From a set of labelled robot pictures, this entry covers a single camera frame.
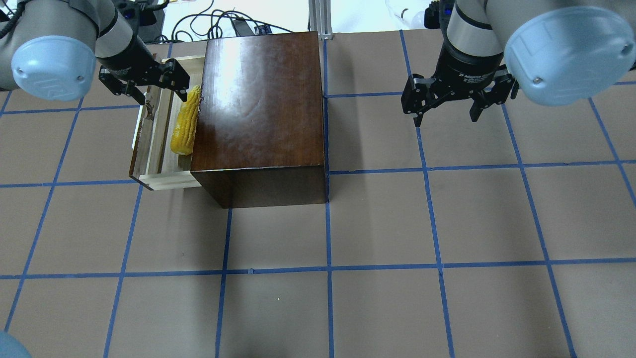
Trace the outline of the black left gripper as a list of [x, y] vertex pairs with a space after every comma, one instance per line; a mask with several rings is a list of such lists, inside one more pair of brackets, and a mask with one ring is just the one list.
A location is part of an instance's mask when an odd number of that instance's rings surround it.
[[143, 106], [146, 96], [137, 86], [152, 85], [172, 91], [182, 102], [188, 100], [188, 72], [177, 59], [155, 61], [139, 37], [132, 38], [119, 54], [98, 61], [98, 80], [115, 96], [127, 96]]

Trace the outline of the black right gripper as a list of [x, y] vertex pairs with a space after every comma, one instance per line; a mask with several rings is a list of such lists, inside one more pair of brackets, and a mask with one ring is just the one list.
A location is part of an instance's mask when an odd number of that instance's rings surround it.
[[[470, 55], [444, 42], [431, 78], [420, 74], [407, 77], [400, 104], [405, 115], [412, 115], [420, 128], [423, 114], [446, 100], [473, 100], [469, 114], [477, 122], [484, 109], [516, 99], [520, 85], [507, 69], [498, 69], [503, 53], [486, 57]], [[484, 90], [493, 81], [490, 90]]]

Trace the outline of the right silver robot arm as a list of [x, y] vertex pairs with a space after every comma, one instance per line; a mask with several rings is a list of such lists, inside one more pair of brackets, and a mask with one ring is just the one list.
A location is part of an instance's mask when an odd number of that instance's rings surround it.
[[400, 96], [416, 127], [454, 100], [473, 101], [473, 122], [518, 91], [569, 105], [635, 70], [633, 0], [433, 0], [422, 24], [443, 44], [433, 75], [409, 75]]

